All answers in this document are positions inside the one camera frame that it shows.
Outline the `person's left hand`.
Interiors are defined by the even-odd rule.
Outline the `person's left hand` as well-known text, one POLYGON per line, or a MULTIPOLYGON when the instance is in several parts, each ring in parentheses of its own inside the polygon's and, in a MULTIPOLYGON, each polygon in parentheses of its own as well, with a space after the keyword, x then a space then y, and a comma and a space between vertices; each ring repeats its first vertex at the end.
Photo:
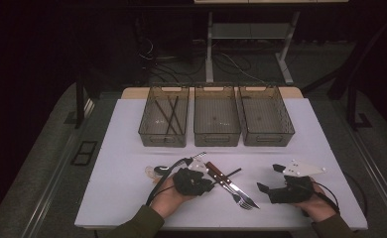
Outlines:
POLYGON ((159 191, 153 198, 150 207, 164 219, 175 213, 184 202, 194 199, 193 196, 182 195, 175 189, 173 177, 167 178, 159 191))

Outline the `black upright stand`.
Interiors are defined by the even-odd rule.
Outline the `black upright stand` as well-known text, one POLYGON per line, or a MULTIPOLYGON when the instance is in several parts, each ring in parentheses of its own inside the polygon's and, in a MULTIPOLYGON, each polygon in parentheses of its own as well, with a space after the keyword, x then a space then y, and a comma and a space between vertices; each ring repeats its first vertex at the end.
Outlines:
POLYGON ((81 74, 76 77, 75 81, 76 90, 76 122, 75 128, 78 129, 84 120, 84 85, 81 74))
POLYGON ((346 121, 353 131, 359 128, 371 128, 372 125, 364 113, 356 111, 357 88, 350 84, 347 90, 346 121))

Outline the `metal floor rail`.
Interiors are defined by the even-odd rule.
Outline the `metal floor rail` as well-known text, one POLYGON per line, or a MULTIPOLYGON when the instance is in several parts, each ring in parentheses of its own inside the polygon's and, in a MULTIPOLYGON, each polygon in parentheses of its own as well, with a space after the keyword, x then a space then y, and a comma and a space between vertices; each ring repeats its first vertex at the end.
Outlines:
POLYGON ((49 182, 44 189, 42 196, 38 200, 36 207, 27 222, 24 231, 21 234, 21 238, 37 238, 39 230, 45 220, 46 215, 49 212, 51 204, 56 196, 56 193, 62 182, 65 169, 70 162, 70 158, 73 153, 73 149, 79 140, 80 134, 78 131, 72 132, 64 146, 64 150, 61 153, 60 160, 54 169, 54 172, 49 179, 49 182))
POLYGON ((351 127, 347 127, 347 131, 359 151, 363 166, 387 207, 387 180, 376 164, 375 157, 370 152, 369 147, 364 143, 358 131, 353 130, 351 127))

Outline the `wooden-handled fork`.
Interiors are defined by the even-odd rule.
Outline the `wooden-handled fork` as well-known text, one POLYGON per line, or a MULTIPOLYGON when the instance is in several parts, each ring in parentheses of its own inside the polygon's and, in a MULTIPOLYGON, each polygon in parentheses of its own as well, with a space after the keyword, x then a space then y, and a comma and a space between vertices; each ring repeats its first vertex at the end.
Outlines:
POLYGON ((220 178, 220 177, 217 177, 217 176, 214 176, 213 178, 215 179, 216 183, 221 185, 225 190, 227 190, 231 194, 233 200, 236 202, 236 204, 238 206, 240 206, 241 208, 246 209, 246 210, 251 210, 253 208, 253 206, 251 204, 249 204, 244 199, 244 197, 240 195, 239 192, 237 192, 234 188, 232 188, 230 186, 230 179, 228 179, 228 178, 220 178))

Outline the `white table cover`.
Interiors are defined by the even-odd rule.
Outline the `white table cover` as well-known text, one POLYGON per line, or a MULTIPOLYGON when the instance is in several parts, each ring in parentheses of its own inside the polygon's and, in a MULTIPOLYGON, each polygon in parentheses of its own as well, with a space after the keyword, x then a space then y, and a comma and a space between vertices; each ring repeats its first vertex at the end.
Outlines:
POLYGON ((327 142, 307 99, 285 102, 296 133, 286 147, 197 147, 187 135, 183 148, 145 147, 138 134, 145 102, 121 99, 112 114, 75 225, 87 229, 111 229, 131 219, 144 204, 154 185, 145 174, 147 167, 171 166, 182 158, 206 152, 203 160, 223 173, 238 168, 232 181, 259 206, 239 207, 222 187, 184 203, 165 222, 167 230, 298 230, 310 221, 289 204, 273 204, 257 183, 281 187, 284 178, 272 165, 292 160, 326 168, 315 177, 336 196, 340 214, 352 229, 368 224, 327 142))

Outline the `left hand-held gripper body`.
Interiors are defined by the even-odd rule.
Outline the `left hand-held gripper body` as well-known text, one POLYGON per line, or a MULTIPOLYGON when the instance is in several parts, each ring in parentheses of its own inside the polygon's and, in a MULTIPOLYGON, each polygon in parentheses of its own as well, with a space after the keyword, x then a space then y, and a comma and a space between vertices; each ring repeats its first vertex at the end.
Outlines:
POLYGON ((212 182, 204 178, 206 173, 191 171, 188 168, 179 169, 173 176, 175 189, 182 195, 203 195, 206 192, 205 187, 212 182))

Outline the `light wooden spoon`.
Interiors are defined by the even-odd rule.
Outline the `light wooden spoon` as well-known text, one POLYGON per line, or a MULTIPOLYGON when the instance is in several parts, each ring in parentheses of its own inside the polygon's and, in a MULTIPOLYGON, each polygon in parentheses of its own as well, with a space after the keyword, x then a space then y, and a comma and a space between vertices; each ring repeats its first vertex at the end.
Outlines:
POLYGON ((167 167, 163 166, 147 167, 145 169, 145 174, 153 183, 158 183, 161 177, 166 173, 166 170, 167 167))

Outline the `black slanted stand legs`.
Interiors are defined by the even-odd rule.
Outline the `black slanted stand legs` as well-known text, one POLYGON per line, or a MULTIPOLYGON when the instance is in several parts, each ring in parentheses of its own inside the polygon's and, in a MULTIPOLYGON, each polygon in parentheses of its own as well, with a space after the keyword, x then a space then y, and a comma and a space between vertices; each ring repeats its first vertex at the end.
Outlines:
POLYGON ((343 95, 347 87, 353 82, 367 55, 387 29, 387 16, 378 26, 366 22, 365 27, 369 32, 361 35, 348 59, 334 71, 303 87, 301 89, 303 94, 308 94, 323 84, 332 81, 332 85, 327 92, 328 97, 338 99, 343 95))

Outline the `wooden-handled table knife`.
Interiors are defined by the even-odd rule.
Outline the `wooden-handled table knife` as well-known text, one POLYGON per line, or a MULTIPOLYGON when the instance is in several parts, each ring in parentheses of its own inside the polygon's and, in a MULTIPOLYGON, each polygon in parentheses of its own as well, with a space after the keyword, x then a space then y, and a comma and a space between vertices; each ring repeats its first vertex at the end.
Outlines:
MULTIPOLYGON (((220 177, 222 179, 230 179, 226 177, 226 174, 224 174, 218 167, 216 167, 213 163, 207 162, 205 164, 207 168, 207 173, 213 178, 214 176, 220 177)), ((245 193, 242 189, 240 189, 236 184, 232 182, 230 179, 230 186, 234 188, 237 192, 240 193, 241 196, 244 197, 244 199, 253 206, 253 208, 259 208, 259 206, 254 202, 254 200, 245 193)))

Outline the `white metal-framed desk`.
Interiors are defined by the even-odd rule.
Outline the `white metal-framed desk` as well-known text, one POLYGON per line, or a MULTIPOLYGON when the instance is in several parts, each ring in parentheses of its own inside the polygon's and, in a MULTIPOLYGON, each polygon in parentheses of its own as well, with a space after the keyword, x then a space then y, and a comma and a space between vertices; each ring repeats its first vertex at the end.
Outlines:
POLYGON ((281 7, 287 11, 290 7, 290 19, 282 22, 258 22, 252 23, 247 20, 245 23, 216 23, 213 21, 213 14, 216 10, 207 11, 207 38, 205 56, 205 76, 207 82, 213 82, 213 59, 212 45, 214 40, 281 40, 283 47, 275 53, 279 70, 287 85, 293 85, 294 81, 286 63, 286 56, 290 44, 295 35, 298 22, 303 10, 300 7, 317 6, 318 4, 343 4, 348 0, 193 0, 197 6, 227 7, 233 11, 263 12, 264 8, 281 7))

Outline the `person's right hand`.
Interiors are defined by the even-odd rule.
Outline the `person's right hand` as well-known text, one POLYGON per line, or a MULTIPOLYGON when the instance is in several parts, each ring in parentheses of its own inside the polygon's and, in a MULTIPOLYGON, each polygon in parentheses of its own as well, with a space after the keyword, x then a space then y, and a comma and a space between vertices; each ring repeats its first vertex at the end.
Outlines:
POLYGON ((313 222, 322 222, 336 215, 335 210, 316 194, 309 200, 294 203, 294 206, 299 207, 306 212, 313 222))

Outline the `metal spoon with patterned handle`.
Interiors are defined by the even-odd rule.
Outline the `metal spoon with patterned handle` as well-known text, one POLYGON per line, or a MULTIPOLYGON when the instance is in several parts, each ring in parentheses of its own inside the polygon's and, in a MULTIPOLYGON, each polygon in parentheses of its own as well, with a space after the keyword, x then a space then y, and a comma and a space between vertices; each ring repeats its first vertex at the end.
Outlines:
POLYGON ((195 156, 189 157, 189 158, 183 158, 177 161, 173 166, 171 167, 165 167, 165 166, 157 166, 154 167, 154 172, 158 176, 163 176, 167 172, 172 171, 175 167, 185 165, 189 170, 195 171, 195 172, 201 172, 206 173, 207 168, 205 166, 205 163, 203 162, 202 158, 206 155, 206 152, 201 152, 195 156))

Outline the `clear brown plastic basket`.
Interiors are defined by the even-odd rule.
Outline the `clear brown plastic basket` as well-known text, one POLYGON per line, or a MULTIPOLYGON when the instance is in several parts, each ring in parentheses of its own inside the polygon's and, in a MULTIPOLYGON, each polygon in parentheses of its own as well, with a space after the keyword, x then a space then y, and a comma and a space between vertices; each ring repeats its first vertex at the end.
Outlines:
POLYGON ((190 88, 188 86, 154 85, 149 89, 138 134, 145 147, 183 148, 187 144, 187 125, 190 104, 190 88), (174 99, 179 96, 186 104, 185 133, 183 135, 167 134, 167 123, 161 116, 155 100, 174 99))
POLYGON ((193 133, 197 147, 236 147, 241 128, 234 86, 197 84, 194 88, 193 133))
POLYGON ((277 86, 239 86, 237 102, 245 146, 289 144, 296 131, 277 86))

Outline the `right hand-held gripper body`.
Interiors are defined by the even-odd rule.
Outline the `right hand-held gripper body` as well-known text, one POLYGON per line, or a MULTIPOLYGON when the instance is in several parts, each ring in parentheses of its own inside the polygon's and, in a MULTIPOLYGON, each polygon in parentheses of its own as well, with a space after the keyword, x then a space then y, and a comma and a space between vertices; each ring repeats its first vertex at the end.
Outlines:
POLYGON ((299 203, 306 201, 314 194, 311 176, 324 174, 326 168, 309 165, 292 160, 281 173, 285 187, 270 188, 269 198, 272 203, 299 203))

